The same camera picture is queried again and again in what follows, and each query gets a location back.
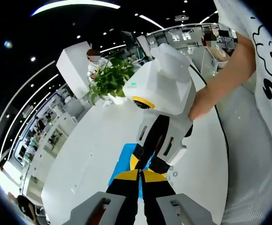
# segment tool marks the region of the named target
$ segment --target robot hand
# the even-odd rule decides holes
[[[97,192],[74,208],[63,225],[133,225],[140,179],[148,225],[214,225],[208,210],[185,194],[176,195],[162,175],[139,170],[117,175],[106,193]]]
[[[190,61],[168,44],[151,50],[154,61],[144,64],[123,87],[125,96],[144,109],[133,168],[165,174],[186,152],[184,137],[191,135],[189,111],[196,89]]]

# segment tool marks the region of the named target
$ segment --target white t-shirt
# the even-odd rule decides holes
[[[110,66],[112,66],[112,63],[103,57],[101,57],[100,60],[96,64],[93,62],[90,62],[88,65],[88,73],[87,73],[89,80],[91,80],[91,81],[93,80],[90,77],[91,74],[93,74],[95,71],[97,71],[98,69],[100,69],[106,65],[110,67]]]
[[[257,107],[272,135],[272,37],[256,16],[239,0],[214,0],[219,23],[249,38],[256,53]]]

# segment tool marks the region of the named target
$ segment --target yellow panel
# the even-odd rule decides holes
[[[138,161],[139,160],[134,156],[134,154],[132,154],[130,160],[130,170],[134,170],[136,168]]]
[[[144,103],[144,104],[146,104],[146,105],[148,105],[150,108],[155,108],[155,105],[154,104],[152,104],[150,101],[147,101],[147,100],[145,100],[145,99],[143,99],[143,98],[141,98],[141,97],[132,97],[132,100],[133,101],[138,101],[138,102],[142,102],[142,103]]]
[[[118,180],[137,180],[138,170],[130,170],[118,174],[115,179]]]
[[[148,171],[154,172],[152,169],[148,168]],[[162,176],[166,177],[167,173],[161,174]]]
[[[156,172],[151,172],[151,171],[143,171],[144,177],[145,177],[145,182],[159,182],[159,181],[167,181],[167,179],[162,176],[159,173]]]

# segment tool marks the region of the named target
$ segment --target white counter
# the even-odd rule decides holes
[[[191,75],[196,89],[204,82]],[[99,101],[71,133],[47,176],[42,200],[52,225],[60,225],[71,210],[97,191],[106,191],[116,162],[126,143],[135,143],[142,110],[128,101],[102,107]],[[192,135],[184,139],[188,150],[172,171],[176,193],[185,193],[207,208],[220,224],[228,189],[227,149],[215,108],[195,120]],[[143,201],[139,200],[135,225],[146,224]]]

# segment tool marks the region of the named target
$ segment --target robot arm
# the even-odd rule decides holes
[[[164,174],[186,151],[182,140],[192,131],[193,122],[188,115],[196,89],[189,72],[190,61],[178,50],[161,44],[151,54],[155,60],[144,64],[126,82],[123,91],[144,109],[134,153],[139,160],[136,168],[143,169],[154,155],[150,169]]]

